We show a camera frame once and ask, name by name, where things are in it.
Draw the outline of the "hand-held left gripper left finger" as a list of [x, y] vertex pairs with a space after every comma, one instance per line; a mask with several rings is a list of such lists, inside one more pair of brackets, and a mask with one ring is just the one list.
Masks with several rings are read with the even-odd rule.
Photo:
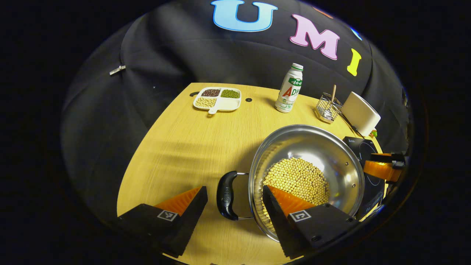
[[118, 216], [117, 227], [159, 252], [183, 255], [208, 201], [206, 186], [199, 186], [155, 206], [139, 204]]

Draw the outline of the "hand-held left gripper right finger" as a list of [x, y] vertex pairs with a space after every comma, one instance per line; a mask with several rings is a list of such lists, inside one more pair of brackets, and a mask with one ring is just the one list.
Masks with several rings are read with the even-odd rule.
[[286, 257], [307, 255], [332, 245], [360, 224], [335, 206], [315, 206], [271, 185], [263, 186], [263, 202]]

